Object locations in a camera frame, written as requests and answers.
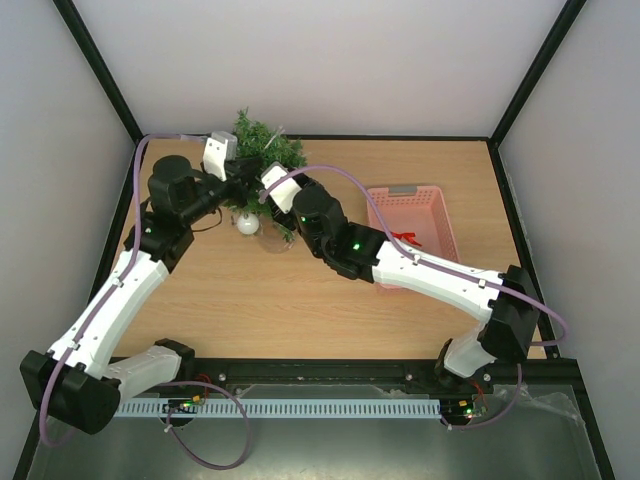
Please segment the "small green christmas tree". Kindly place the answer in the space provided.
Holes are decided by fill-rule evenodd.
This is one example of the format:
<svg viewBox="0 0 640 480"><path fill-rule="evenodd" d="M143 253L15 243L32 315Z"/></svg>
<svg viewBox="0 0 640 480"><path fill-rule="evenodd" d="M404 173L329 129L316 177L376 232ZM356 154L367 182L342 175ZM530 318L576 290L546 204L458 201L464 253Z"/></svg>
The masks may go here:
<svg viewBox="0 0 640 480"><path fill-rule="evenodd" d="M252 119L249 116L247 108L244 108L238 111L237 118L234 122L233 130L237 124L245 124L245 123L266 124L259 120ZM280 127L270 127L269 125L267 126L272 130L281 128L284 133L284 128L282 126ZM270 165L268 166L264 165L262 159L261 159L261 165L262 165L262 172L261 172L261 175L262 175L262 173ZM285 167L286 170L292 170L297 168ZM255 237L258 240L259 245L268 253L274 253L274 254L284 253L294 245L296 240L296 233L288 232L287 230L283 229L273 221L271 217L271 212L267 203L261 204L259 202L259 191L262 188L263 186L261 184L260 188L257 191L249 192L247 203L244 206L240 206L238 203L233 203L229 201L225 204L225 208L231 214L231 223L235 227L236 227L236 220L240 214L247 212L247 213L253 213L257 215L259 217L260 224L261 224L259 231L255 235L252 235L252 236L244 235L244 237Z"/></svg>

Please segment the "white ball ornament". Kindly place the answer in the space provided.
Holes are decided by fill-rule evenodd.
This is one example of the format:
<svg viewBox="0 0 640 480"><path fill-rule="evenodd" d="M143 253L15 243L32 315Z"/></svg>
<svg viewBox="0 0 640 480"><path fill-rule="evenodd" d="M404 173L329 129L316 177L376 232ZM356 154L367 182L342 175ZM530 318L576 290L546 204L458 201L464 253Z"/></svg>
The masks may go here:
<svg viewBox="0 0 640 480"><path fill-rule="evenodd" d="M237 230L245 236L255 235L260 229L259 217L253 213L242 213L236 220Z"/></svg>

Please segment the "clear string lights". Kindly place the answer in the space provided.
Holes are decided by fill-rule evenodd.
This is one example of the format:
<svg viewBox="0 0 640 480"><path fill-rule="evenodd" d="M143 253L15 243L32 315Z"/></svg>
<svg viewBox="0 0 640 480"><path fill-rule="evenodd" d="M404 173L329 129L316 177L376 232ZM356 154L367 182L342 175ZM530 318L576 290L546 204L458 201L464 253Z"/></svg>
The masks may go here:
<svg viewBox="0 0 640 480"><path fill-rule="evenodd" d="M273 162L292 168L307 164L302 143L290 140L281 128L272 130L263 123L245 123L237 124L233 134L237 137L239 158L260 157L266 166Z"/></svg>

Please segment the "pink plastic basket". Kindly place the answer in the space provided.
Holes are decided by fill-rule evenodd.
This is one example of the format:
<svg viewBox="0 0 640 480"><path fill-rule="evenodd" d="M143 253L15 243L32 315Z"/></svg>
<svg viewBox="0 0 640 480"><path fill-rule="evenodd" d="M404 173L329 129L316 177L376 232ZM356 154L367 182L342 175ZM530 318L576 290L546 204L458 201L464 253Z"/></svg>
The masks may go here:
<svg viewBox="0 0 640 480"><path fill-rule="evenodd" d="M459 262L457 243L437 186L396 185L367 189L391 232L415 232L422 252Z"/></svg>

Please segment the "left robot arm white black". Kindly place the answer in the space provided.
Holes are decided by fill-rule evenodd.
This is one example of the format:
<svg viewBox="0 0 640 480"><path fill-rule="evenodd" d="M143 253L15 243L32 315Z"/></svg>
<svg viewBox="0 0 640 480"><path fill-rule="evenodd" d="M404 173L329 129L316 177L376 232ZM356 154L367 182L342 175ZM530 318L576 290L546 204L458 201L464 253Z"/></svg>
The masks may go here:
<svg viewBox="0 0 640 480"><path fill-rule="evenodd" d="M257 157L227 160L223 167L203 162L200 169L179 155L155 162L149 196L109 278L47 353L30 351L20 364L41 415L95 434L122 403L190 373L193 349L167 339L125 360L111 358L145 301L190 247L193 224L229 200L246 201L260 165Z"/></svg>

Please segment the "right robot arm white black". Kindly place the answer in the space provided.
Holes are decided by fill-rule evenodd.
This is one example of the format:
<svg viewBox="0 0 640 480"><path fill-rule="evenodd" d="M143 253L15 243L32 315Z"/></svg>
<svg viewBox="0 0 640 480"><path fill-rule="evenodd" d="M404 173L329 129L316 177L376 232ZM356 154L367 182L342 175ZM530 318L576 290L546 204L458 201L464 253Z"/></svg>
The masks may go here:
<svg viewBox="0 0 640 480"><path fill-rule="evenodd" d="M530 275L521 267L477 270L399 245L381 230L349 221L341 203L319 184L289 181L269 192L267 201L338 275L414 291L477 320L441 349L436 379L443 389L460 390L495 361L527 359L539 313L531 304L536 296Z"/></svg>

